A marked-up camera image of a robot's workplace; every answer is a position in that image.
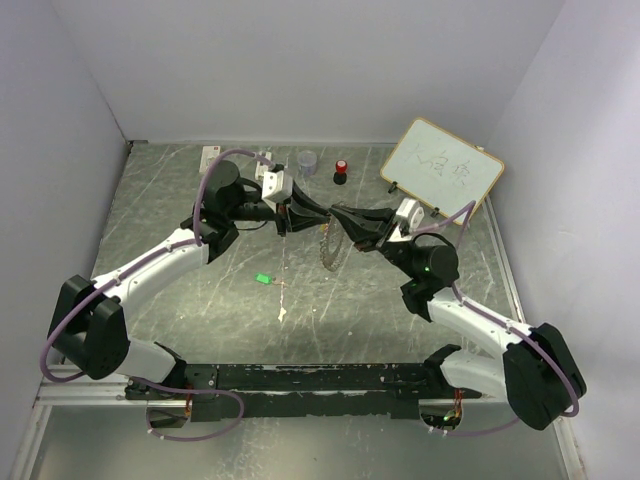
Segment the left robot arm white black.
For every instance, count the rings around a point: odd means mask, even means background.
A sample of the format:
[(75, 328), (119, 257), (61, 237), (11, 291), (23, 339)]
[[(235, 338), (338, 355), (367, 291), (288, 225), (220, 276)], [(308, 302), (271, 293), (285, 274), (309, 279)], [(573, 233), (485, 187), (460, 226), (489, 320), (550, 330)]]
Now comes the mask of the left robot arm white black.
[(328, 222), (328, 211), (295, 184), (283, 166), (257, 158), (259, 178), (242, 178), (223, 156), (207, 168), (191, 216), (150, 251), (87, 280), (80, 275), (61, 287), (39, 363), (56, 350), (94, 380), (112, 373), (139, 377), (162, 398), (181, 395), (187, 385), (183, 360), (158, 343), (130, 336), (127, 319), (181, 276), (212, 263), (238, 238), (239, 221), (272, 222), (279, 235)]

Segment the key with green tag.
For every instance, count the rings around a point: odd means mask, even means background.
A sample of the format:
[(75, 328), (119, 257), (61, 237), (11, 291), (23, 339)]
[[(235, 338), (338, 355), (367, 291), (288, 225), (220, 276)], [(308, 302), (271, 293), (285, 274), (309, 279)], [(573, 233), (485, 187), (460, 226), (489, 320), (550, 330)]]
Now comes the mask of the key with green tag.
[(267, 275), (264, 273), (257, 273), (254, 276), (254, 279), (256, 282), (262, 284), (262, 285), (277, 285), (277, 286), (282, 286), (284, 287), (286, 285), (286, 282), (279, 277), (274, 277), (271, 275)]

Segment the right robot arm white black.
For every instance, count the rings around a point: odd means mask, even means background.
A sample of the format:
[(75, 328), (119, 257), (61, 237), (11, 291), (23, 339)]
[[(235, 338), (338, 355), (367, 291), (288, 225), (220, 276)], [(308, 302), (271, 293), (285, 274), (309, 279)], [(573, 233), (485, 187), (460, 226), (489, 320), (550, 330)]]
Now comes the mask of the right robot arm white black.
[(409, 280), (402, 285), (407, 310), (473, 341), (488, 358), (450, 353), (424, 374), (426, 390), (443, 398), (456, 388), (507, 400), (517, 419), (543, 430), (560, 417), (574, 417), (587, 387), (562, 333), (549, 323), (512, 320), (464, 295), (457, 287), (456, 244), (440, 234), (450, 219), (423, 225), (418, 201), (397, 209), (330, 207), (354, 246), (376, 251)]

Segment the metal disc with keyrings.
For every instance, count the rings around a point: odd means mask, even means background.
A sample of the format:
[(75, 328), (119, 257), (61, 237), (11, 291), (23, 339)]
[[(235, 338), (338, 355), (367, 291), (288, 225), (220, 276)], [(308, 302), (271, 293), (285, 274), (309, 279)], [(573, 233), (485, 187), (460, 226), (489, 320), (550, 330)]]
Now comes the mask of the metal disc with keyrings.
[(323, 227), (323, 237), (320, 242), (320, 261), (329, 272), (335, 272), (343, 261), (343, 247), (345, 231), (340, 222), (333, 216)]

